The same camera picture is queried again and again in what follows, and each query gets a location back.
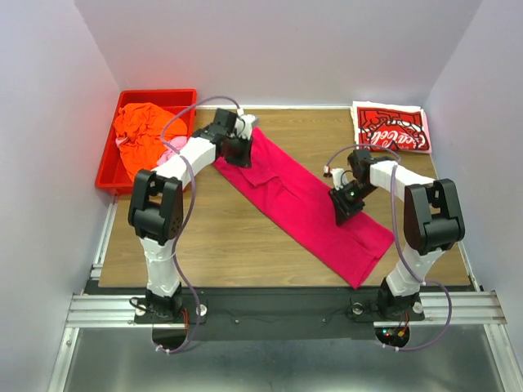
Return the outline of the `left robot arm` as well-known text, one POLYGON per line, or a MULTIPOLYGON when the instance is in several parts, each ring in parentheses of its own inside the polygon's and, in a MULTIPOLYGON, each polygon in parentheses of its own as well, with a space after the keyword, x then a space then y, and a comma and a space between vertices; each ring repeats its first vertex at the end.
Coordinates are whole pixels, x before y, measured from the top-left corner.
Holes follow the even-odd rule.
POLYGON ((188 216, 183 212, 183 190, 205 167, 222 158, 233 166, 251 166, 253 130, 257 117, 241 108, 217 109, 213 121, 194 132, 164 163, 140 170, 135 177, 128 223, 139 238, 146 261, 145 298, 132 300, 136 321, 173 323, 182 315, 181 279, 174 256, 188 216))

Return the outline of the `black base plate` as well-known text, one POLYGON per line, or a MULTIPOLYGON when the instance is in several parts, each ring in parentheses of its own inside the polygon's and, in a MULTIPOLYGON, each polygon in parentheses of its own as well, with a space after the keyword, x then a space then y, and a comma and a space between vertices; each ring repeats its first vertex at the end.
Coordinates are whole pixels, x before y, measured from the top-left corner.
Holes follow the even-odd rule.
POLYGON ((422 321, 423 311, 382 318, 378 287, 201 287, 181 289, 182 315, 173 323, 145 324, 157 342, 194 334, 197 341, 271 341, 351 338, 372 340, 375 328, 422 321))

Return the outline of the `aluminium frame rail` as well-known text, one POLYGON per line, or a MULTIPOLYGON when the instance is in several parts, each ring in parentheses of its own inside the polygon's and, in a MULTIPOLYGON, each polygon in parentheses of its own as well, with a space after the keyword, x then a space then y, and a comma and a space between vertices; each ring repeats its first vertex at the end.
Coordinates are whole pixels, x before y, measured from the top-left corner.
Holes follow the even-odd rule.
POLYGON ((139 324, 137 288, 100 287, 117 234, 116 198, 104 210, 84 289, 73 296, 52 391, 513 391, 506 319, 474 278, 422 291, 402 352, 382 345, 389 322, 365 322, 373 290, 348 287, 203 287, 208 312, 182 354, 151 336, 179 324, 139 324))

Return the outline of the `light pink t shirt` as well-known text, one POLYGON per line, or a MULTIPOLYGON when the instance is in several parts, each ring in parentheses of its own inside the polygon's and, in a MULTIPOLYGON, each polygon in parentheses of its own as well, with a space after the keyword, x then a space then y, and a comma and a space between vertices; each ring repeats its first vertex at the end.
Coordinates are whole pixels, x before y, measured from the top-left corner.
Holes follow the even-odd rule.
MULTIPOLYGON (((169 141, 169 144, 171 146, 173 146, 175 149, 181 150, 186 145, 187 141, 188 141, 187 136, 176 136, 169 141)), ((128 138, 121 139, 121 140, 117 139, 115 141, 115 144, 117 145, 117 147, 119 149, 122 149, 121 145, 124 145, 124 146, 129 145, 129 139, 128 138)), ((167 160, 169 160, 174 155, 174 153, 175 152, 170 147, 164 146, 164 151, 163 151, 162 155, 159 157, 159 159, 157 160, 156 166, 159 166, 159 165, 165 163, 167 160)))

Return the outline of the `red plastic bin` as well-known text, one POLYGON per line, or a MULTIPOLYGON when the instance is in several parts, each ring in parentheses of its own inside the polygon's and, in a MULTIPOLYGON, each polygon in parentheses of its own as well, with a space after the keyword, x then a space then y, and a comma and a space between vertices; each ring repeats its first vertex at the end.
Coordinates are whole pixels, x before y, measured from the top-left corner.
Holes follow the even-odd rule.
MULTIPOLYGON (((119 95, 113 120, 116 119, 118 111, 126 104, 151 103, 162 109, 166 109, 172 115, 178 114, 198 100, 195 89, 164 89, 164 90, 126 90, 119 95)), ((116 144, 116 133, 113 125, 110 125, 104 152, 96 175, 95 185, 97 188, 107 191, 113 195, 130 194, 132 191, 132 180, 127 175, 120 152, 116 144)))

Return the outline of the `orange t shirt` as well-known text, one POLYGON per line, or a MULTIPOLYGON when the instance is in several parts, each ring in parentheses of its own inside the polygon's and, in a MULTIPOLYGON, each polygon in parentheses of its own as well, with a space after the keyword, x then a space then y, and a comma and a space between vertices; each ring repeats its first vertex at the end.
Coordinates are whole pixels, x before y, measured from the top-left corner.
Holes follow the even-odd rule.
POLYGON ((166 146, 176 136, 190 135, 186 123, 166 109, 151 103, 126 104, 113 121, 116 140, 129 139, 129 145, 121 145, 120 158, 131 180, 141 169, 152 170, 166 146))

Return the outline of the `magenta t shirt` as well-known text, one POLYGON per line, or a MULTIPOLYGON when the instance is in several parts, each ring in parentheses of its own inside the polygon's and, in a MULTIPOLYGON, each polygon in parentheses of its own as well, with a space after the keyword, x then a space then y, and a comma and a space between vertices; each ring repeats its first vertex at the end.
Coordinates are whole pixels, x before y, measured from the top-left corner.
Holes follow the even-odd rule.
POLYGON ((261 129, 253 133, 250 168, 219 158, 213 166, 260 212, 353 288, 371 274, 394 240, 363 212, 338 226, 329 187, 261 129))

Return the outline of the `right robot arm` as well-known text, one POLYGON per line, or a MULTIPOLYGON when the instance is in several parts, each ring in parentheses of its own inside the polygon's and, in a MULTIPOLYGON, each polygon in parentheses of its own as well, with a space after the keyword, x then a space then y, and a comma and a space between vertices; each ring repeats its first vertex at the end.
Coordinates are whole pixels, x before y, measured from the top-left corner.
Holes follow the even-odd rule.
POLYGON ((376 309, 384 319, 413 311, 420 313, 419 291, 427 284, 427 273, 435 262, 466 232, 455 183, 435 180, 403 167, 401 157, 384 148, 375 156, 373 145, 347 147, 348 168, 324 165, 324 176, 332 179, 329 197, 337 225, 362 212, 364 199, 384 189, 391 201, 403 203, 403 222, 394 222, 393 234, 399 261, 378 289, 376 309))

